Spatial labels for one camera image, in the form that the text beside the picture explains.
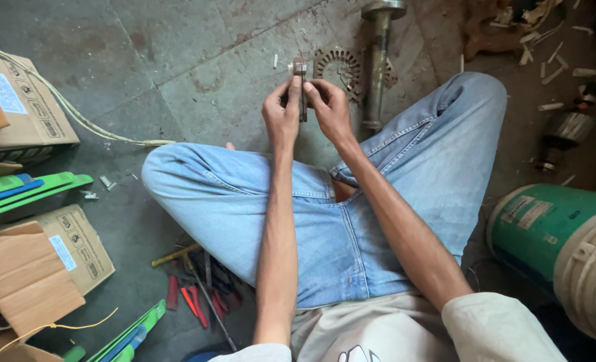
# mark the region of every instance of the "label on bucket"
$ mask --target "label on bucket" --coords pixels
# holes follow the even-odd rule
[[[512,224],[519,211],[521,211],[526,205],[528,205],[533,200],[535,200],[534,197],[526,196],[524,194],[521,195],[517,200],[515,200],[512,204],[510,204],[508,207],[506,207],[506,209],[503,210],[501,220],[509,224]]]
[[[548,211],[553,204],[547,201],[537,201],[535,205],[531,207],[524,216],[521,217],[517,226],[524,230],[528,230],[533,225],[535,220],[539,218],[543,213]]]

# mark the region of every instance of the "light blue jeans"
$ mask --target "light blue jeans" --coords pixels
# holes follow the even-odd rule
[[[505,110],[498,80],[461,73],[361,144],[459,262],[477,224]],[[254,285],[269,157],[170,144],[150,153],[141,177],[189,235]],[[344,162],[329,173],[294,162],[298,308],[412,289],[363,191],[337,203],[330,175],[358,186]]]

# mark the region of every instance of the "white label on box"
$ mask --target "white label on box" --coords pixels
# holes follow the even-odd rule
[[[519,211],[521,211],[526,205],[528,205],[531,201],[535,200],[534,197],[521,195],[515,202],[513,202],[510,206],[506,207],[503,211],[501,219],[507,223],[512,224],[512,221],[517,217]]]
[[[63,265],[66,266],[66,269],[68,271],[71,271],[72,269],[76,268],[77,264],[75,263],[75,260],[72,259],[72,255],[70,255],[70,251],[68,251],[68,248],[66,248],[65,244],[63,244],[61,236],[54,235],[53,237],[48,239],[50,239],[52,247],[55,248],[57,255],[59,255],[59,258],[61,258],[61,261],[63,261]]]
[[[528,230],[535,220],[544,214],[553,204],[547,201],[537,201],[533,207],[531,207],[524,216],[519,220],[517,224],[520,228]]]
[[[10,81],[0,73],[0,106],[4,112],[28,114]]]

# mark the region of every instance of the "yellow wire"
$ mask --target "yellow wire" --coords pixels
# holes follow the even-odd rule
[[[12,342],[9,342],[8,344],[4,345],[1,349],[0,349],[0,353],[1,351],[3,351],[4,349],[8,348],[12,343],[14,342],[18,342],[19,340],[21,340],[22,338],[27,337],[28,335],[35,333],[36,331],[46,328],[46,327],[50,327],[50,328],[57,328],[57,327],[61,327],[61,328],[66,328],[66,329],[84,329],[84,328],[90,328],[92,326],[98,326],[101,323],[104,323],[108,318],[112,317],[113,314],[117,311],[117,309],[119,309],[119,307],[115,308],[115,310],[113,310],[112,313],[110,313],[108,315],[108,317],[103,318],[102,320],[100,320],[99,322],[95,323],[95,324],[91,324],[91,325],[84,325],[84,326],[68,326],[68,325],[59,325],[59,324],[46,324],[46,325],[42,325],[42,326],[38,326],[37,328],[29,331],[28,333],[18,337],[16,340],[13,340]]]

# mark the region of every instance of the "white electrical wire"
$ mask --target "white electrical wire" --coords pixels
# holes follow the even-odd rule
[[[55,96],[57,101],[59,101],[61,106],[66,110],[66,112],[68,112],[70,117],[72,117],[72,119],[76,120],[79,124],[81,124],[81,126],[86,128],[88,131],[91,131],[95,135],[98,135],[103,138],[107,138],[109,140],[124,141],[124,142],[132,143],[132,144],[144,145],[147,147],[175,143],[175,141],[172,141],[172,140],[143,140],[143,141],[133,140],[133,139],[125,138],[122,136],[117,136],[114,133],[106,131],[105,129],[94,124],[93,122],[90,122],[89,119],[85,118],[81,113],[79,113],[77,108],[75,108],[72,104],[70,104],[70,102],[68,102],[68,100],[65,99],[63,97],[63,95],[61,95],[61,93],[59,93],[57,88],[55,88],[52,84],[50,84],[50,82],[48,82],[44,77],[41,77],[41,75],[39,75],[36,71],[30,69],[28,66],[26,66],[22,62],[19,62],[16,59],[14,59],[11,54],[7,54],[1,50],[0,50],[0,58],[3,59],[4,61],[14,63],[16,66],[23,69],[26,73],[31,74],[36,79],[38,79],[41,83],[43,83],[46,87],[48,87],[48,89],[50,89],[50,91]]]

